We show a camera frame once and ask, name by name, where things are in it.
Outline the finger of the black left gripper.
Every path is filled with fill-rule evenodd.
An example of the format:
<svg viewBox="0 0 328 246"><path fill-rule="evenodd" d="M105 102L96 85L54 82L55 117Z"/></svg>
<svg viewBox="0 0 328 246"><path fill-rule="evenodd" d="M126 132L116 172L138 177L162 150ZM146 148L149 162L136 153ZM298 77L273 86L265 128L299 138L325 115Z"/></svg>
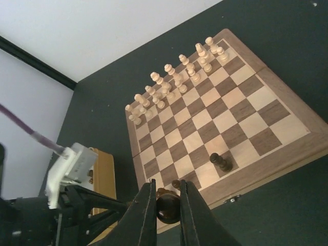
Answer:
<svg viewBox="0 0 328 246"><path fill-rule="evenodd" d="M75 238L96 238L120 220L128 206L81 186L74 186Z"/></svg>

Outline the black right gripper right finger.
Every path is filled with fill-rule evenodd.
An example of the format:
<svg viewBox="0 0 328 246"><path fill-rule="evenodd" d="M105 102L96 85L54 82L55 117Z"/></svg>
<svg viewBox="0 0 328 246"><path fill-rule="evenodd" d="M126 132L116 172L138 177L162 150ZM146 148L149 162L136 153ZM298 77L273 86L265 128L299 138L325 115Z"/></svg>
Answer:
<svg viewBox="0 0 328 246"><path fill-rule="evenodd" d="M191 181L180 181L180 244L241 245L215 218Z"/></svg>

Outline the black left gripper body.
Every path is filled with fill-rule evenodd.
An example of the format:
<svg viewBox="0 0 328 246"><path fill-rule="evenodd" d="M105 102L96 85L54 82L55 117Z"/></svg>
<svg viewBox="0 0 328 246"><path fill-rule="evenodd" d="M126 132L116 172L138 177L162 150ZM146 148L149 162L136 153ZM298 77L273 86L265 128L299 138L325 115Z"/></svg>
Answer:
<svg viewBox="0 0 328 246"><path fill-rule="evenodd" d="M1 245L84 245L85 202L81 189L65 189L59 207L46 197L1 199Z"/></svg>

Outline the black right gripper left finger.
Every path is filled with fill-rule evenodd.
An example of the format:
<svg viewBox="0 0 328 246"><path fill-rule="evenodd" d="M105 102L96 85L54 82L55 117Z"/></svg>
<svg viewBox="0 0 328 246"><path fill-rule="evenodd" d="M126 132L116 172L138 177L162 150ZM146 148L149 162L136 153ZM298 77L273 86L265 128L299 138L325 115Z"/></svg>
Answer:
<svg viewBox="0 0 328 246"><path fill-rule="evenodd" d="M157 245L155 179L143 184L117 226L93 245Z"/></svg>

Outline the dark knight piece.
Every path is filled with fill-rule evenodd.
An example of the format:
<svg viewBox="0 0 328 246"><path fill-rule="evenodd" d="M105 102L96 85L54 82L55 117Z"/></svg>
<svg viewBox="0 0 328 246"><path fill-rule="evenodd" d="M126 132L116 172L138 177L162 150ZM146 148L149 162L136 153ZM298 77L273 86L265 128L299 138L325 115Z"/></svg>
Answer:
<svg viewBox="0 0 328 246"><path fill-rule="evenodd" d="M171 190L158 188L156 191L157 218L165 224L180 221L180 196Z"/></svg>

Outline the dark king piece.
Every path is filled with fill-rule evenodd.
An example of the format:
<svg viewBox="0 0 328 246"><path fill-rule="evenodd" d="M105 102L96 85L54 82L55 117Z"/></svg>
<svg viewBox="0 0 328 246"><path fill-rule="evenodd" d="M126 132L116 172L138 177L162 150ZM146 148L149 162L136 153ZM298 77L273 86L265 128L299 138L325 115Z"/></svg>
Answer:
<svg viewBox="0 0 328 246"><path fill-rule="evenodd" d="M233 165L230 162L217 153L212 153L210 155L210 162L215 166L218 166L223 172L229 172L233 168Z"/></svg>

